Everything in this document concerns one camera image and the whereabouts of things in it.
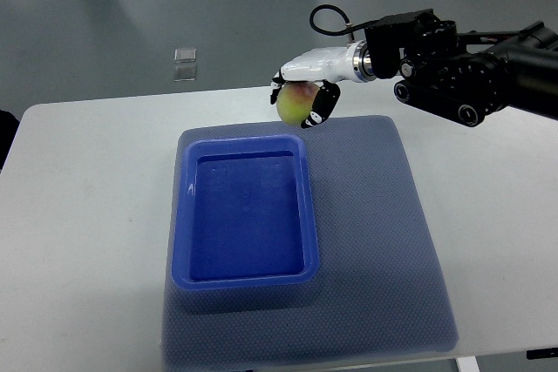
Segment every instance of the robotic hand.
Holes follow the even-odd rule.
[[[323,9],[340,13],[347,28],[316,27],[313,18]],[[302,128],[331,115],[341,94],[336,82],[367,83],[398,73],[404,78],[394,87],[400,102],[463,125],[476,126],[508,105],[558,119],[558,35],[542,22],[519,32],[458,34],[455,22],[420,10],[353,27],[342,10],[325,4],[312,11],[310,26],[350,39],[346,47],[308,51],[273,77],[271,104],[286,82],[323,82]],[[353,32],[361,29],[366,41],[354,41]],[[469,53],[468,45],[489,48]]]

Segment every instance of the white robotic hand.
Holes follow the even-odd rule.
[[[281,76],[288,82],[327,80],[330,83],[341,80],[365,83],[376,78],[365,41],[305,52],[281,67]]]
[[[289,61],[276,73],[271,83],[271,104],[276,102],[286,82],[323,82],[309,116],[301,123],[302,128],[308,128],[322,124],[333,112],[341,93],[335,83],[341,80],[366,83],[375,78],[365,41],[347,47],[316,48]]]

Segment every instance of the blue plastic tray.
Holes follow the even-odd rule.
[[[319,258],[303,141],[196,141],[182,160],[172,277],[187,291],[297,284]]]
[[[184,150],[199,140],[284,133],[307,149],[316,276],[285,286],[177,287],[170,267]],[[389,118],[332,118],[309,130],[282,122],[189,130],[180,136],[174,175],[161,336],[166,372],[389,362],[439,357],[455,346],[444,276]]]

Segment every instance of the blue bin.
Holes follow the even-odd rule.
[[[171,276],[197,310],[266,308],[273,293],[295,296],[318,268],[300,138],[212,139],[186,148]]]

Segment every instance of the white table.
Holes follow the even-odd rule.
[[[437,357],[558,345],[558,122],[510,108],[465,128],[393,84],[341,83],[333,116],[399,130],[460,336]],[[30,108],[0,174],[0,369],[160,370],[178,138],[270,120],[267,87]]]

